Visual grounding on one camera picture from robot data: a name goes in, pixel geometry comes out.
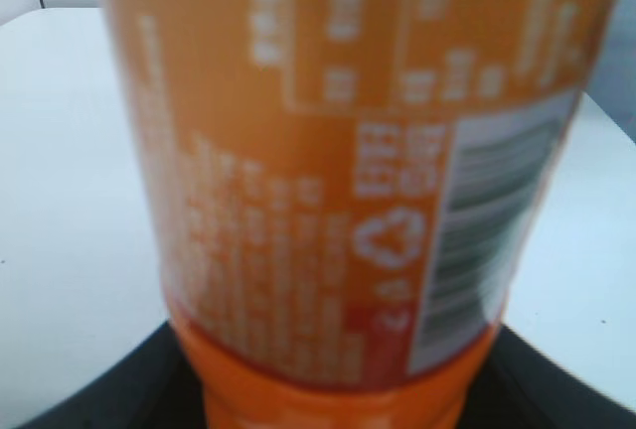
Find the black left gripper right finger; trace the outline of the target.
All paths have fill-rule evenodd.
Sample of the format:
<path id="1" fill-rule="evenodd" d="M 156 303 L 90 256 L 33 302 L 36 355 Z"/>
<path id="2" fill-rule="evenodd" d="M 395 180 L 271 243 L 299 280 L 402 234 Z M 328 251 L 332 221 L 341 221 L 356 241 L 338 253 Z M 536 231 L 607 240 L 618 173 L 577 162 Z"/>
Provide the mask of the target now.
<path id="1" fill-rule="evenodd" d="M 635 426 L 635 412 L 567 373 L 503 327 L 469 389 L 457 426 L 626 429 Z"/>

